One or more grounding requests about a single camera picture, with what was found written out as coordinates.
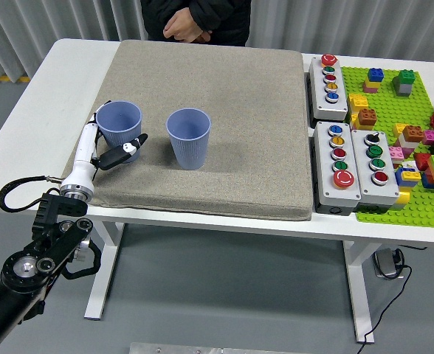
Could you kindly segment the person's left hand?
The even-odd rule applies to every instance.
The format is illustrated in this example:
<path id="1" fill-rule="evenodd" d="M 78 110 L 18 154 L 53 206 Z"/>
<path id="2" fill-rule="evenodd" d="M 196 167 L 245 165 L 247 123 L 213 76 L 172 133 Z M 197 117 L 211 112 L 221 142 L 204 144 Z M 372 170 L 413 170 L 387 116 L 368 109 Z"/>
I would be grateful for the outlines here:
<path id="1" fill-rule="evenodd" d="M 163 30 L 165 38 L 174 38 L 185 43 L 195 41 L 202 33 L 203 30 L 193 20 L 188 7 L 178 10 Z"/>

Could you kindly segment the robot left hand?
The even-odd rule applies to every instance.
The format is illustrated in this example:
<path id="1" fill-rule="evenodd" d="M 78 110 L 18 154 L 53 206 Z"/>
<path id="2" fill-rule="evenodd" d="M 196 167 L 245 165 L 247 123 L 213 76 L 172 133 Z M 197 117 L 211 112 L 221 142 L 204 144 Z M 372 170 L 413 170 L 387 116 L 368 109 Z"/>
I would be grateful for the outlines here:
<path id="1" fill-rule="evenodd" d="M 84 125 L 73 161 L 72 172 L 63 180 L 61 191 L 94 189 L 97 169 L 110 170 L 133 162 L 148 135 L 141 130 L 142 112 L 128 101 L 102 104 Z"/>

